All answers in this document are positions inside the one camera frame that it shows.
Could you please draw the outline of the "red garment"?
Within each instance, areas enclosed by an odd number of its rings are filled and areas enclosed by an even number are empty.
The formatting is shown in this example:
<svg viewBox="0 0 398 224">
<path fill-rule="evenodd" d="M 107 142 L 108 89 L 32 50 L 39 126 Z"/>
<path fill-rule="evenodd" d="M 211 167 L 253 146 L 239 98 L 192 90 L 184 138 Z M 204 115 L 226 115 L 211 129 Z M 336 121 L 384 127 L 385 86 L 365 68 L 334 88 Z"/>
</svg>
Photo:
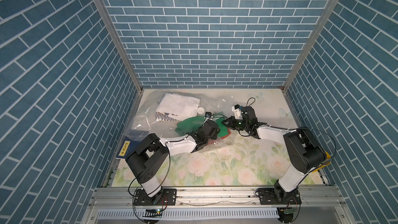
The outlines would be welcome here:
<svg viewBox="0 0 398 224">
<path fill-rule="evenodd" d="M 218 137 L 215 140 L 209 140 L 207 145 L 230 145 L 232 143 L 230 136 L 231 133 L 228 133 L 227 135 Z"/>
</svg>

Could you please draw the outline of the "green garment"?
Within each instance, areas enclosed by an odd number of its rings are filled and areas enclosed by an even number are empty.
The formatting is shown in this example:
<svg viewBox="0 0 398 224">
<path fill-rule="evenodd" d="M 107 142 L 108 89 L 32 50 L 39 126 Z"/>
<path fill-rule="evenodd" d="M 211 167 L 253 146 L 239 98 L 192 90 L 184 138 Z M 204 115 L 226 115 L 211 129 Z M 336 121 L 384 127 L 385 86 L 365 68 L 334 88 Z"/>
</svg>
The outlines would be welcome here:
<svg viewBox="0 0 398 224">
<path fill-rule="evenodd" d="M 227 135 L 228 133 L 231 133 L 231 131 L 225 125 L 222 124 L 222 121 L 226 119 L 225 115 L 217 113 L 212 116 L 212 119 L 218 124 L 220 128 L 220 133 L 218 134 L 218 137 L 222 137 Z M 196 116 L 188 118 L 186 120 L 177 123 L 175 132 L 179 135 L 183 135 L 191 131 L 196 131 L 199 127 L 202 126 L 204 122 L 205 122 L 205 116 Z"/>
</svg>

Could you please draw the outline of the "clear plastic vacuum bag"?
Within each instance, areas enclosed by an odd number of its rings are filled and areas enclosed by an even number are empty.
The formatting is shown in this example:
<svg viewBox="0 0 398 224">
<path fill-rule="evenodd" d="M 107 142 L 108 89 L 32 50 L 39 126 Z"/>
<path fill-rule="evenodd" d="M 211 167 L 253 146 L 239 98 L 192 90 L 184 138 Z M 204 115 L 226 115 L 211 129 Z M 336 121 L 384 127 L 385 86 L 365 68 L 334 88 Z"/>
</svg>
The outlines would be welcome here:
<svg viewBox="0 0 398 224">
<path fill-rule="evenodd" d="M 179 135 L 175 132 L 177 123 L 180 121 L 157 121 L 155 110 L 162 96 L 166 93 L 187 94 L 199 97 L 200 106 L 205 112 L 217 113 L 226 116 L 226 119 L 233 116 L 232 107 L 236 104 L 236 98 L 230 90 L 224 89 L 189 89 L 189 90 L 147 90 L 141 98 L 137 112 L 131 119 L 124 131 L 124 136 L 132 140 L 142 141 L 148 134 L 154 133 L 159 138 L 177 138 Z M 206 145 L 204 150 L 218 149 L 229 145 Z"/>
</svg>

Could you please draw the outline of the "white patterned tank top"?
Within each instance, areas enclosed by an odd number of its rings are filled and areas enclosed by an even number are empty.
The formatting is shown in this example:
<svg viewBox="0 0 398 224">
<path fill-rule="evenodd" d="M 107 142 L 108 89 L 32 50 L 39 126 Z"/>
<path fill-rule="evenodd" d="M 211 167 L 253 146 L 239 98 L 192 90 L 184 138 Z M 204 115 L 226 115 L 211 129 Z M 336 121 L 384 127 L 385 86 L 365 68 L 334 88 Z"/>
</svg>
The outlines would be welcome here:
<svg viewBox="0 0 398 224">
<path fill-rule="evenodd" d="M 196 117 L 200 98 L 187 94 L 166 93 L 155 110 L 157 121 L 183 121 Z"/>
</svg>

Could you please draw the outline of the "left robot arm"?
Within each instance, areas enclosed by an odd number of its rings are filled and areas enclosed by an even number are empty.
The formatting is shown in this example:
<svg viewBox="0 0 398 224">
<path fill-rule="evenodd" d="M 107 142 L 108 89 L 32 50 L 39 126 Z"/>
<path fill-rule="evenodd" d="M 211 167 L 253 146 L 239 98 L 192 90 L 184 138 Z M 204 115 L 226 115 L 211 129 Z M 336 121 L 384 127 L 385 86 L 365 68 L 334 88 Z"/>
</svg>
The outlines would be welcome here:
<svg viewBox="0 0 398 224">
<path fill-rule="evenodd" d="M 156 174 L 164 161 L 174 155 L 202 150 L 210 140 L 217 138 L 219 132 L 218 124 L 208 118 L 197 130 L 177 138 L 159 138 L 151 133 L 127 155 L 125 161 L 146 195 L 153 198 L 162 190 Z"/>
</svg>

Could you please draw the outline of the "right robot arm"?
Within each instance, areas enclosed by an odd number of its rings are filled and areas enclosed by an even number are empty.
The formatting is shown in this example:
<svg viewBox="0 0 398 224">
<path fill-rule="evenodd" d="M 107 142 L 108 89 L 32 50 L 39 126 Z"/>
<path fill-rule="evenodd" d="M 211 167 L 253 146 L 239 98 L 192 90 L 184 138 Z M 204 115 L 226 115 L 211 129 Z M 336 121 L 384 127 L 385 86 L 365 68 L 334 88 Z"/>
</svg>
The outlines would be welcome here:
<svg viewBox="0 0 398 224">
<path fill-rule="evenodd" d="M 331 156 L 321 147 L 311 129 L 300 127 L 288 129 L 275 127 L 257 119 L 251 106 L 235 105 L 234 116 L 225 119 L 222 124 L 235 131 L 243 131 L 249 137 L 269 140 L 286 146 L 290 165 L 278 179 L 273 189 L 259 189 L 257 195 L 270 204 L 286 204 L 295 201 L 301 203 L 299 184 L 310 173 L 330 162 Z"/>
</svg>

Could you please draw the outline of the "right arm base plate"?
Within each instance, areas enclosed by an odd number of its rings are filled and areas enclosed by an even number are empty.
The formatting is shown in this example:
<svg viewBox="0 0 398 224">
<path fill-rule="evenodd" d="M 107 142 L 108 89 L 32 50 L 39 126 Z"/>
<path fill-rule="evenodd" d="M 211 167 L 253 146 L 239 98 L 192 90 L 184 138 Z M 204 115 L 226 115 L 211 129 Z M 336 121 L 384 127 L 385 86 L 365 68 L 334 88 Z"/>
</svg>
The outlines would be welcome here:
<svg viewBox="0 0 398 224">
<path fill-rule="evenodd" d="M 259 188 L 255 191 L 261 205 L 300 205 L 302 200 L 298 189 L 292 192 L 284 192 L 282 189 Z"/>
</svg>

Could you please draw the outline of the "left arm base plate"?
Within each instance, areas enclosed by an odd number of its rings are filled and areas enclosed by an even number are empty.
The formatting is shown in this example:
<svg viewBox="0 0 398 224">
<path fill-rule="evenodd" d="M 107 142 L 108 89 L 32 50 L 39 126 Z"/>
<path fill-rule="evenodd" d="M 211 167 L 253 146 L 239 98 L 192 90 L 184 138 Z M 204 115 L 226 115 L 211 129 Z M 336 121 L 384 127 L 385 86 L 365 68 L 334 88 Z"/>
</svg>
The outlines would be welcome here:
<svg viewBox="0 0 398 224">
<path fill-rule="evenodd" d="M 153 197 L 146 194 L 144 189 L 137 188 L 133 203 L 137 206 L 174 206 L 176 204 L 177 189 L 162 188 Z"/>
</svg>

